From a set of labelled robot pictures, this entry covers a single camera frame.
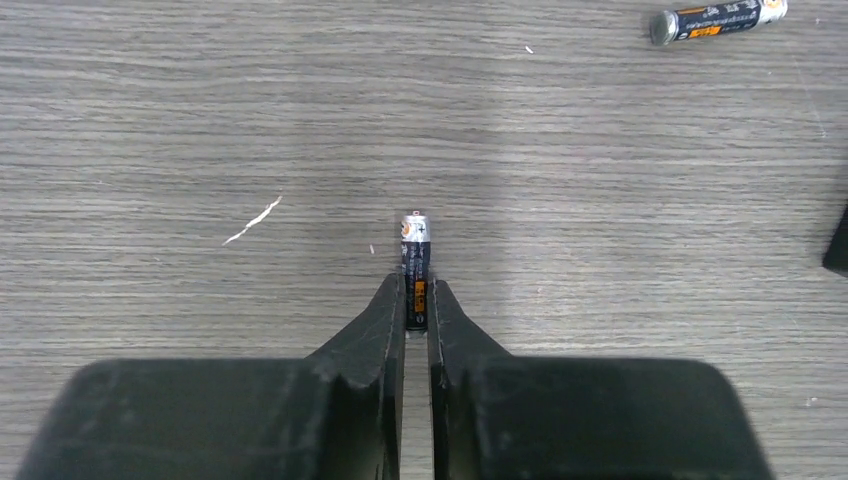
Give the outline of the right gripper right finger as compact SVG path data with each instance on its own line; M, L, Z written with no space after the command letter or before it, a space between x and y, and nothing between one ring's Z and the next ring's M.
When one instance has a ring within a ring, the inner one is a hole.
M770 479L728 378L691 359L514 355L428 296L438 479Z

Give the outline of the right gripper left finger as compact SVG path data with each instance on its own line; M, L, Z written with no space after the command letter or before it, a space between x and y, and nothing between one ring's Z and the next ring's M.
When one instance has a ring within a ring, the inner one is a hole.
M78 370L21 479L396 479L404 282L300 358L111 359Z

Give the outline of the AAA battery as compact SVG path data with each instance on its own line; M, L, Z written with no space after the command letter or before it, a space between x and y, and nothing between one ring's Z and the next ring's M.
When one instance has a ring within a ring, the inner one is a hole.
M431 258L431 228L426 215L412 211L400 222L401 273L405 282L408 331L427 329L427 295Z
M725 1L710 5L664 10L649 22L653 45L743 32L772 24L785 17L786 0Z

